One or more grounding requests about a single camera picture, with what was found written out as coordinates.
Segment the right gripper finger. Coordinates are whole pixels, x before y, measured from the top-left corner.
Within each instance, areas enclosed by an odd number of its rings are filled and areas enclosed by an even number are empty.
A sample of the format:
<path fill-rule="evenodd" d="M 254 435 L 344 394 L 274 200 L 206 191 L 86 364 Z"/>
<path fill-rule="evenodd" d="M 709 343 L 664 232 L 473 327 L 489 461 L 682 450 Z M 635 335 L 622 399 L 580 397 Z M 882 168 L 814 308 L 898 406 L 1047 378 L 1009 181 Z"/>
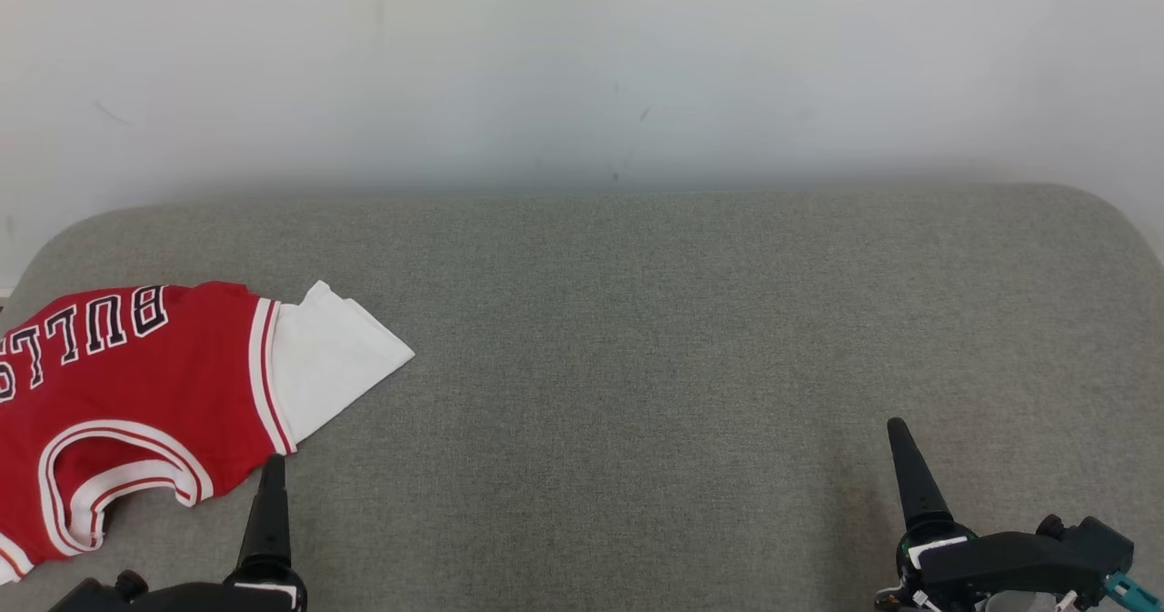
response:
<path fill-rule="evenodd" d="M 902 508 L 907 532 L 931 524 L 952 524 L 947 501 L 942 496 L 934 476 L 918 449 L 908 425 L 901 417 L 887 421 L 895 476 L 897 476 L 899 505 Z"/>

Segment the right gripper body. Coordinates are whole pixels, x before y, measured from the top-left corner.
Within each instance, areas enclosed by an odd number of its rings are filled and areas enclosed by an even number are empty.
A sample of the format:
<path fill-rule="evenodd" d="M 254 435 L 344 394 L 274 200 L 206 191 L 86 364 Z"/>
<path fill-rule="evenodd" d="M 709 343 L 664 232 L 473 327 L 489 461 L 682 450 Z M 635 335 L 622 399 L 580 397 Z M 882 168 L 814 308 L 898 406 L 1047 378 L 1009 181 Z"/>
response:
<path fill-rule="evenodd" d="M 918 514 L 906 521 L 897 542 L 899 584 L 876 592 L 876 611 L 944 611 L 922 584 L 920 557 L 928 550 L 965 543 L 977 538 L 951 514 Z"/>

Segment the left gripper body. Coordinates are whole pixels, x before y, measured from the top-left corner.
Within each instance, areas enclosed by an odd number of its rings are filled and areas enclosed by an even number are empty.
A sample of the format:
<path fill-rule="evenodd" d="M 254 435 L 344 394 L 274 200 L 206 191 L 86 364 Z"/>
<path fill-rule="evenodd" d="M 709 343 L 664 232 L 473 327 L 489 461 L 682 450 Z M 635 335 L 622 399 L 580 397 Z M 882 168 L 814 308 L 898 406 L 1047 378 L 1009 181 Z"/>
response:
<path fill-rule="evenodd" d="M 255 611 L 307 611 L 306 584 L 291 567 L 239 567 L 222 584 L 232 592 L 261 595 Z"/>

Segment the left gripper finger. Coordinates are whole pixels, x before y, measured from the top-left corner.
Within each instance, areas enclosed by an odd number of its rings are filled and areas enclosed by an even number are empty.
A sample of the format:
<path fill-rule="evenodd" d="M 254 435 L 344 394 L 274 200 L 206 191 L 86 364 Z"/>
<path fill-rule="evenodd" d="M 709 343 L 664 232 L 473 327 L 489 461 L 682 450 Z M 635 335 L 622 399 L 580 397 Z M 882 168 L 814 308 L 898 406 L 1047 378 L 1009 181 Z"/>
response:
<path fill-rule="evenodd" d="M 288 525 L 286 458 L 274 454 L 260 474 L 246 521 L 244 541 L 237 551 L 237 569 L 291 569 Z"/>

